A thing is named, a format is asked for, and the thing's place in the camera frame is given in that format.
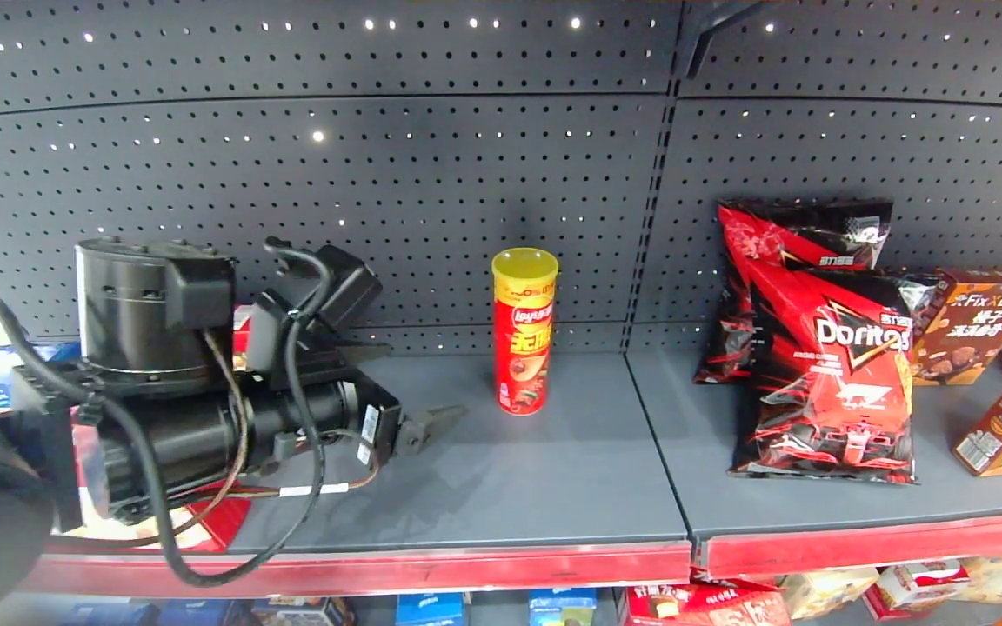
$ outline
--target gray shelf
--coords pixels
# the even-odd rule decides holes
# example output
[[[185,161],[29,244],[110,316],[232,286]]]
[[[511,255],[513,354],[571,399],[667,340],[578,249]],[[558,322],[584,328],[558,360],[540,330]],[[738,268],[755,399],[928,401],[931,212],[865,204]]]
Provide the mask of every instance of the gray shelf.
[[[548,405],[532,417],[506,415],[494,404],[492,358],[395,358],[365,369],[408,412],[462,404],[469,415],[420,456],[395,458],[367,488],[324,496],[287,550],[687,537],[620,354],[557,356]],[[329,452],[327,480],[362,476],[354,448]],[[274,481],[307,484],[309,463],[307,456],[290,461]],[[273,542],[300,514],[301,500],[255,504],[231,550]]]
[[[950,455],[952,441],[1002,393],[997,370],[972,387],[915,390],[914,450],[921,485],[899,487],[727,476],[735,445],[735,394],[743,388],[691,384],[698,359],[695,349],[627,357],[695,541],[1002,514],[1002,477],[973,478]]]

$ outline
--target lower shelf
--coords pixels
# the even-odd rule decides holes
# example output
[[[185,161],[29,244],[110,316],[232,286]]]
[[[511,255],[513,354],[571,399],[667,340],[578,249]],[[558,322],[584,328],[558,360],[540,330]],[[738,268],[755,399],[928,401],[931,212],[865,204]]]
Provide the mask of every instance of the lower shelf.
[[[899,626],[991,626],[1002,617],[1002,605],[990,603],[943,603],[930,615],[891,622],[875,622],[861,601],[849,603],[842,610],[818,619],[796,622],[796,626],[874,626],[875,623],[898,623]]]

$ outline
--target white box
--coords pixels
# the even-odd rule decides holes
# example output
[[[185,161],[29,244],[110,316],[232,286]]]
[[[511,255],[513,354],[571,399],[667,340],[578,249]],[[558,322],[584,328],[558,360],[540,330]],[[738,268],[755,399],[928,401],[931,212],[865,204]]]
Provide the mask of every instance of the white box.
[[[884,570],[875,587],[888,609],[929,610],[969,587],[969,573],[958,559],[906,563]]]

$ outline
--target black cable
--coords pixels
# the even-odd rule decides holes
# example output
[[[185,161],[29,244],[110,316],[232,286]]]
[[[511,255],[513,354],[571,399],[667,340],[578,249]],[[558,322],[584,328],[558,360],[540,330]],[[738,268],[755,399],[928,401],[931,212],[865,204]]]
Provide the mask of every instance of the black cable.
[[[149,497],[149,506],[154,511],[156,520],[156,535],[160,540],[161,552],[164,555],[164,562],[166,562],[175,574],[175,577],[179,578],[183,583],[191,585],[194,587],[214,587],[218,585],[225,585],[225,583],[231,582],[245,576],[255,568],[262,566],[265,562],[274,558],[279,551],[282,550],[284,544],[287,540],[300,528],[304,522],[306,522],[307,517],[311,515],[312,509],[315,506],[315,500],[319,496],[319,489],[312,489],[311,494],[307,496],[307,507],[304,514],[296,520],[295,524],[289,531],[286,532],[278,540],[268,546],[254,558],[250,558],[245,563],[237,567],[231,568],[231,570],[222,571],[219,574],[199,574],[198,571],[191,570],[186,562],[184,562],[182,555],[180,555],[180,550],[177,544],[175,544],[175,535],[172,532],[172,520],[168,516],[168,505],[166,502],[166,491],[164,491],[164,481],[160,475],[160,467],[156,464],[156,455],[149,438],[146,433],[141,428],[141,425],[136,423],[134,416],[130,415],[130,412],[124,407],[122,402],[115,400],[114,398],[101,396],[98,390],[88,389],[86,387],[75,384],[67,378],[64,378],[62,374],[56,372],[52,366],[45,364],[38,353],[33,350],[33,346],[29,345],[29,342],[25,340],[23,329],[15,315],[0,301],[0,324],[3,325],[3,330],[7,334],[7,339],[9,339],[10,344],[15,349],[17,357],[23,362],[23,364],[29,368],[29,370],[35,374],[35,376],[44,382],[45,385],[50,386],[55,389],[56,392],[60,393],[64,398],[75,402],[76,404],[83,405],[86,402],[94,402],[98,404],[102,409],[104,416],[107,416],[114,420],[119,427],[122,428],[130,440],[131,448],[134,449],[135,456],[138,457],[141,464],[141,473],[146,481],[146,492]],[[304,408],[307,408],[307,401],[303,404]],[[311,416],[311,409],[307,412],[307,416]],[[304,436],[310,438],[312,441],[319,440],[319,432],[315,428],[315,420],[312,419],[311,423],[304,423],[301,425]],[[314,476],[315,481],[323,480],[323,464],[326,463],[323,459],[319,463],[315,464]]]

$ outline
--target store shelf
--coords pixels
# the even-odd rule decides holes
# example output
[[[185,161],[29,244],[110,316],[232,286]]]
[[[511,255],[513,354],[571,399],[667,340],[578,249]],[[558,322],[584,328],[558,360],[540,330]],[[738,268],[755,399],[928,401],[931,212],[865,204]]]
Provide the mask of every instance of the store shelf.
[[[411,358],[366,365],[407,412],[466,405],[469,415],[375,483],[325,496],[287,554],[231,585],[191,590],[159,556],[47,555],[28,590],[171,597],[377,595],[445,588],[611,585],[683,579],[687,530],[620,354],[564,354],[551,397],[517,418],[492,399],[492,360]],[[327,481],[359,478],[354,449],[329,453]],[[310,481],[310,459],[272,483]],[[255,504],[221,570],[273,542],[301,498]]]
[[[973,387],[916,389],[919,486],[750,480],[726,473],[743,388],[692,385],[698,358],[682,350],[627,360],[713,576],[1002,554],[1002,477],[973,478],[950,455],[951,441],[1002,392],[1001,373]]]

